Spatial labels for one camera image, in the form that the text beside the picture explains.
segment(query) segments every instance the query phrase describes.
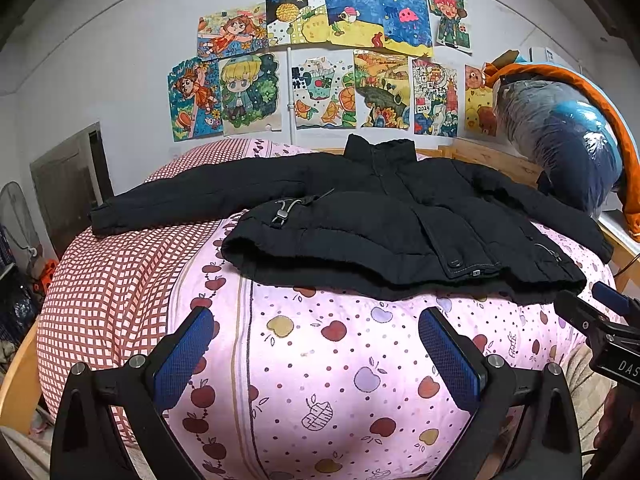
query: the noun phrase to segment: jacket collar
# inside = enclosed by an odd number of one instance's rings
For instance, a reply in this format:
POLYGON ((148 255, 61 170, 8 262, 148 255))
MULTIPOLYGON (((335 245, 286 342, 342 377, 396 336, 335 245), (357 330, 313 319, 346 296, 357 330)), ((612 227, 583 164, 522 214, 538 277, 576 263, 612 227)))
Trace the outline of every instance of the jacket collar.
POLYGON ((400 168, 417 161, 412 140, 398 139, 369 144, 361 136, 354 134, 349 135, 344 156, 371 168, 380 168, 381 165, 400 168))

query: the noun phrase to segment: beige pants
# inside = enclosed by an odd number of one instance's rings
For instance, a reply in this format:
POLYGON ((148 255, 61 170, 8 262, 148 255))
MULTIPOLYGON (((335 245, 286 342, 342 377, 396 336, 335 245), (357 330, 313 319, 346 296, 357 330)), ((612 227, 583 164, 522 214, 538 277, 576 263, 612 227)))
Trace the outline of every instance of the beige pants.
MULTIPOLYGON (((613 382, 589 368, 591 350, 587 345, 580 345, 562 366, 574 402, 575 416, 580 431, 580 447, 582 450, 593 449, 593 439, 598 433, 598 422, 604 411, 604 399, 613 387, 613 382)), ((50 433, 48 438, 41 436, 33 440, 9 428, 0 428, 15 455, 24 465, 34 480, 49 479, 50 433)), ((143 480, 155 480, 148 468, 142 453, 137 449, 128 449, 138 475, 143 480)), ((589 465, 590 457, 582 458, 583 469, 589 465)), ((483 470, 486 478, 493 473, 483 470)))

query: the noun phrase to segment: jacket sleeve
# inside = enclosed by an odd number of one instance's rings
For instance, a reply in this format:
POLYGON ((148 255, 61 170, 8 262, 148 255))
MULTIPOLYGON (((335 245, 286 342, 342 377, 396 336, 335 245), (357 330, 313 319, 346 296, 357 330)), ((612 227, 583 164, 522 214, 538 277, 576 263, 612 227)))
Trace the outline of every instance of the jacket sleeve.
POLYGON ((97 237, 167 225, 227 218, 282 197, 308 191, 310 155, 242 158, 204 164, 172 178, 152 180, 108 199, 91 212, 97 237))
POLYGON ((586 213, 540 193, 537 189, 518 184, 499 171, 481 164, 452 161, 456 169, 480 194, 491 196, 511 209, 522 211, 530 219, 553 229, 587 247, 609 263, 613 246, 599 225, 586 213))

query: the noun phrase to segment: bed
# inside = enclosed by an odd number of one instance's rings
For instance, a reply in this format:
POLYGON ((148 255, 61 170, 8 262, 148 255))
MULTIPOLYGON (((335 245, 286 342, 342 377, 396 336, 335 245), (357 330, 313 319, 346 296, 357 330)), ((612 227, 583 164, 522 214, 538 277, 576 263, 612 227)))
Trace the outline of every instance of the bed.
MULTIPOLYGON (((150 179, 241 156, 305 151, 225 139, 194 148, 150 179)), ((540 172, 526 160, 464 140, 417 151, 485 164, 529 185, 540 172)), ((23 398, 33 402, 10 425, 28 428, 38 387, 55 415, 73 363, 122 365, 148 353, 191 308, 206 306, 216 319, 215 343, 166 414, 206 478, 408 478, 432 470, 466 422, 415 336, 423 308, 438 307, 485 354, 500 353, 511 365, 562 365, 583 341, 549 305, 437 293, 389 304, 346 291, 261 286, 239 276, 218 251, 237 218, 105 240, 79 235, 12 366, 15 376, 30 378, 30 396, 23 398)), ((613 285, 594 254, 538 228, 574 258, 590 284, 613 285)), ((625 265, 628 251, 613 242, 614 262, 625 265)), ((637 271, 632 266, 627 272, 637 271)), ((582 297, 610 315, 588 290, 582 297)), ((3 406, 18 388, 15 380, 2 386, 0 425, 9 411, 3 406)), ((125 414, 116 410, 115 417, 124 440, 134 443, 125 414)))

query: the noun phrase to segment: wooden bed frame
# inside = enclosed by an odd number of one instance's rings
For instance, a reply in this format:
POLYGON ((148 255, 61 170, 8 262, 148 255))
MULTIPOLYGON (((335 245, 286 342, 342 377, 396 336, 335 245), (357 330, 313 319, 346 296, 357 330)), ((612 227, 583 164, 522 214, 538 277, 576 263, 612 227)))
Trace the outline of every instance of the wooden bed frame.
MULTIPOLYGON (((343 149, 332 148, 319 151, 341 155, 343 149)), ((442 156, 484 164, 501 171, 516 182, 533 187, 536 186, 542 171, 542 168, 524 158, 463 139, 453 139, 451 145, 439 146, 437 150, 418 149, 416 151, 426 156, 442 156)), ((601 228, 614 247, 611 261, 620 269, 625 267, 635 254, 607 228, 603 225, 601 228)), ((616 278, 616 288, 620 291, 624 290, 629 281, 640 285, 640 260, 635 261, 616 278)), ((38 381, 36 358, 37 325, 36 321, 29 330, 0 386, 0 426, 14 428, 23 434, 29 433, 31 417, 42 392, 38 381)))

